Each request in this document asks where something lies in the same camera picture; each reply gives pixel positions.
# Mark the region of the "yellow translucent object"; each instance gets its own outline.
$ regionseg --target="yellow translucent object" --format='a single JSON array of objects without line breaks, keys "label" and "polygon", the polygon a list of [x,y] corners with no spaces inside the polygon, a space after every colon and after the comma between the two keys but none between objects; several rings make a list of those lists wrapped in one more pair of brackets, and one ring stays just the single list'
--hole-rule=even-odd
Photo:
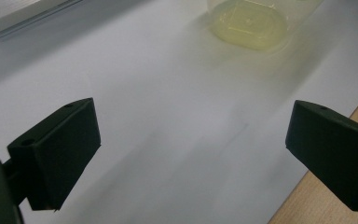
[{"label": "yellow translucent object", "polygon": [[212,12],[212,31],[231,44],[269,49],[285,38],[286,19],[273,6],[246,0],[229,0]]}]

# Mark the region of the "clear container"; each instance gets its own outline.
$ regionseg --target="clear container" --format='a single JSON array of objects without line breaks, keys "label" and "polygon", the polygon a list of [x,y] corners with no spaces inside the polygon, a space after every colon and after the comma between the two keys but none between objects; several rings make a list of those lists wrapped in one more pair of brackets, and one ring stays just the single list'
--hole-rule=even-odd
[{"label": "clear container", "polygon": [[289,36],[323,0],[207,0],[212,31],[231,44],[270,49]]}]

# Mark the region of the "light brown wood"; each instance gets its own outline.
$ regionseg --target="light brown wood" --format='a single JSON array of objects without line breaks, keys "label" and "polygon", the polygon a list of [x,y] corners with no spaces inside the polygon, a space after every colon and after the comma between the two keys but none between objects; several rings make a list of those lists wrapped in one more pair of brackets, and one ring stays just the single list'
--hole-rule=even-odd
[{"label": "light brown wood", "polygon": [[[358,107],[351,119],[358,122]],[[358,224],[358,212],[352,212],[315,175],[307,172],[269,223]]]}]

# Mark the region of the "white table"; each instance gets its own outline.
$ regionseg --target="white table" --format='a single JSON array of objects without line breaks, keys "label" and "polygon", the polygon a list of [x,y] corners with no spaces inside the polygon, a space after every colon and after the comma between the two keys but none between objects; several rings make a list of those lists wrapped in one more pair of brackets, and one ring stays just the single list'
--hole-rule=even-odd
[{"label": "white table", "polygon": [[284,145],[294,100],[358,105],[358,1],[325,1],[267,54],[212,35],[205,1],[84,0],[0,39],[0,159],[87,97],[103,146],[26,223],[267,223],[306,172]]}]

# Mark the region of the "screw hole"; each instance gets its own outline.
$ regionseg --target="screw hole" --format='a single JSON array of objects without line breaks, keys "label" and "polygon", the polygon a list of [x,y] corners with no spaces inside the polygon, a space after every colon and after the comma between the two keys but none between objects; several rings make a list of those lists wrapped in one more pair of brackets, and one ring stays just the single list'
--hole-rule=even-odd
[{"label": "screw hole", "polygon": [[27,139],[27,140],[24,140],[21,142],[21,145],[23,147],[27,147],[27,146],[30,146],[32,143],[34,143],[34,139],[30,138],[30,139]]}]

